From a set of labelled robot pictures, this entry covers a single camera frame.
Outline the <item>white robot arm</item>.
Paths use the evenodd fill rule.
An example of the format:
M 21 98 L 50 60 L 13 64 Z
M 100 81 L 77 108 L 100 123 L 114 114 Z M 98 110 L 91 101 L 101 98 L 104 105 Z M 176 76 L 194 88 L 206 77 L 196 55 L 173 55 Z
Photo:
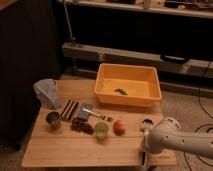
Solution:
M 170 149 L 213 159 L 213 134 L 181 131 L 175 118 L 166 117 L 145 135 L 144 147 L 152 154 Z

